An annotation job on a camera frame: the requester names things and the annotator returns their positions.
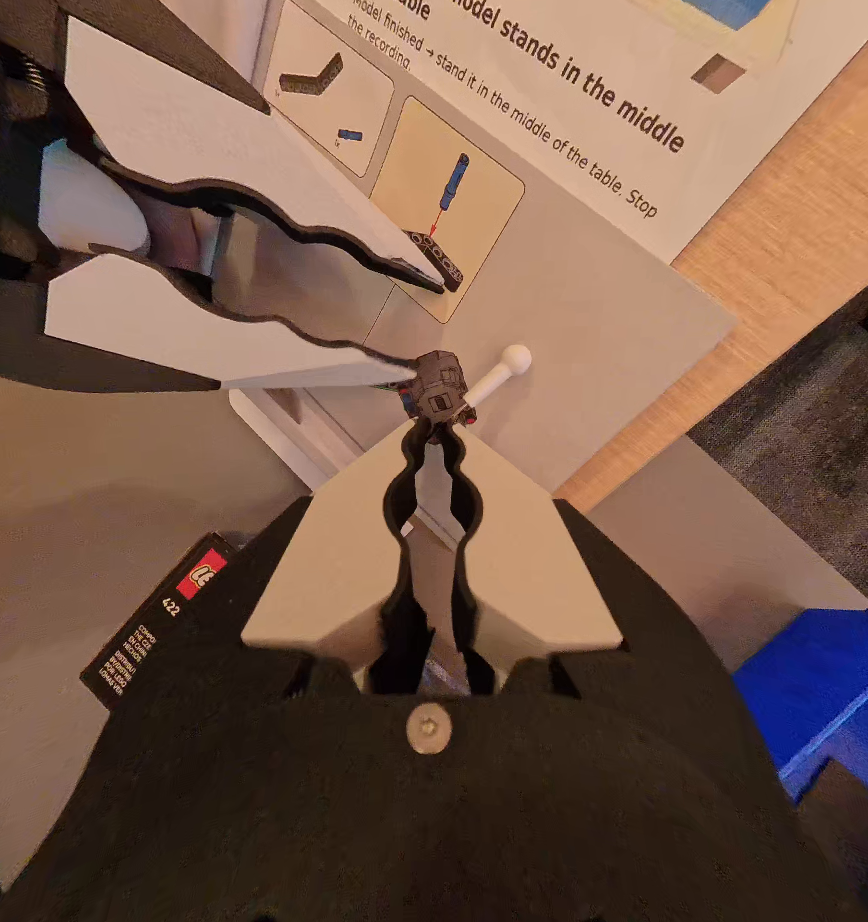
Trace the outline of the toy truck instruction booklet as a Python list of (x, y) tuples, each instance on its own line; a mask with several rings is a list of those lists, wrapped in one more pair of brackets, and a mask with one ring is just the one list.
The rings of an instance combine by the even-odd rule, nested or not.
[(434, 268), (437, 294), (372, 280), (259, 227), (245, 306), (474, 381), (511, 343), (521, 384), (480, 438), (555, 489), (698, 360), (733, 318), (609, 218), (642, 223), (666, 154), (617, 121), (585, 2), (268, 2), (254, 74), (296, 129)]

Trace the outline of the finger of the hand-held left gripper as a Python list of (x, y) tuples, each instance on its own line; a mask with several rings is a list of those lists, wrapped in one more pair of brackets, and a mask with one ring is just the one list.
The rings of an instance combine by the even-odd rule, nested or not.
[(417, 377), (414, 360), (317, 339), (282, 317), (234, 314), (181, 276), (121, 252), (95, 255), (48, 283), (44, 331), (224, 389), (378, 386)]
[(226, 194), (304, 243), (327, 243), (375, 272), (443, 293), (406, 233), (271, 113), (73, 16), (65, 86), (126, 177), (174, 196)]

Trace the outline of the dark toy truck box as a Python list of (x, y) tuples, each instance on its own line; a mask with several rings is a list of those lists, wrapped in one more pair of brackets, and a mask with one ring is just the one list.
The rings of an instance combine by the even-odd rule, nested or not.
[(113, 713), (138, 686), (145, 663), (181, 619), (194, 610), (206, 594), (207, 584), (236, 553), (237, 548), (223, 535), (205, 534), (89, 660), (80, 681), (107, 713)]

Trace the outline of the grey desk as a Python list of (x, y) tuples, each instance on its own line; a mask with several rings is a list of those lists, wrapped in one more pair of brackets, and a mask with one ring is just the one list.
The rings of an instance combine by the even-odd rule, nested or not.
[[(306, 494), (222, 394), (85, 396), (0, 380), (0, 884), (58, 817), (107, 719), (80, 681), (207, 532)], [(688, 438), (586, 512), (730, 670), (801, 610), (868, 607)]]

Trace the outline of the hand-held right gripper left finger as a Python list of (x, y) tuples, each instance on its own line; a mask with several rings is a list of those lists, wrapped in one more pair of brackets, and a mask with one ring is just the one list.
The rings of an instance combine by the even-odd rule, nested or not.
[(433, 425), (407, 421), (313, 496), (241, 639), (367, 671), (371, 690), (414, 694), (433, 638), (402, 529)]

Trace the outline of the blue storage bin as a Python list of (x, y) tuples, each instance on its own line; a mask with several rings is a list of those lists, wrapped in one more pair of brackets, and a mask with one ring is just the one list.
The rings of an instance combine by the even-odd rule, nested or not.
[(735, 683), (798, 818), (868, 912), (868, 608), (803, 612)]

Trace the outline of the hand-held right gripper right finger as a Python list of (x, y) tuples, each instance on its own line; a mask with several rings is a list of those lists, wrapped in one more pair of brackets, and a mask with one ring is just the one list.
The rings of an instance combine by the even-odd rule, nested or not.
[(463, 536), (451, 587), (453, 638), (472, 693), (493, 693), (524, 659), (624, 641), (551, 495), (459, 425), (440, 430), (450, 511)]

